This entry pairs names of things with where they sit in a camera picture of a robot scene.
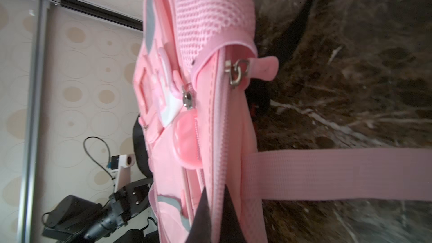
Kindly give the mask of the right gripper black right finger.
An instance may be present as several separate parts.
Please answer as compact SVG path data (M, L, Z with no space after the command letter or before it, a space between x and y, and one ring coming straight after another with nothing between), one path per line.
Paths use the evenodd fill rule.
M220 243L246 243L228 187L225 186Z

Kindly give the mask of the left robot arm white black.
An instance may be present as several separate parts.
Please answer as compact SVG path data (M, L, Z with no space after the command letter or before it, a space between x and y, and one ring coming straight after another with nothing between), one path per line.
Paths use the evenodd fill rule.
M58 243L95 243L109 237L150 206L152 183L146 178L126 184L105 205L69 195L47 213L42 236Z

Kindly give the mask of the pink backpack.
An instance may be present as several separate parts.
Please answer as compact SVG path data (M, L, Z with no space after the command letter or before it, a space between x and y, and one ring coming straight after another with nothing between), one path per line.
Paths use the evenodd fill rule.
M253 0L144 0L133 76L162 243L185 243L204 188L219 243L225 186L247 243L265 243L263 200L431 201L432 152L414 148L260 152L245 90L271 81L254 44Z

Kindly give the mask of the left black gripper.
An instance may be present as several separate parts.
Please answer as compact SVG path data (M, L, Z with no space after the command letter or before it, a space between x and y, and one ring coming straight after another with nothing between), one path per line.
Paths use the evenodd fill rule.
M150 206L149 192L153 179L131 182L110 195L109 204L114 218L134 218Z

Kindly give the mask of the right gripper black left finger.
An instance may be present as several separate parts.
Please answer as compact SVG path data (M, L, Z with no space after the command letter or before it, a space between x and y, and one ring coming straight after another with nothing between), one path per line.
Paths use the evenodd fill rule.
M212 223L206 188L203 189L190 233L185 243L211 243Z

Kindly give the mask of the black backpack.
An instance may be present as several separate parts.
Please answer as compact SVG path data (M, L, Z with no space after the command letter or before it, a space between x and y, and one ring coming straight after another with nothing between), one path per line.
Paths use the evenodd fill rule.
M136 158L136 164L141 171L141 173L146 178L153 178L153 173L150 170L148 160L148 152L146 148L146 141L143 133L143 129L141 125L139 124L139 118L137 117L135 124L133 126L133 133L132 133L132 139L133 139L133 149L135 153Z

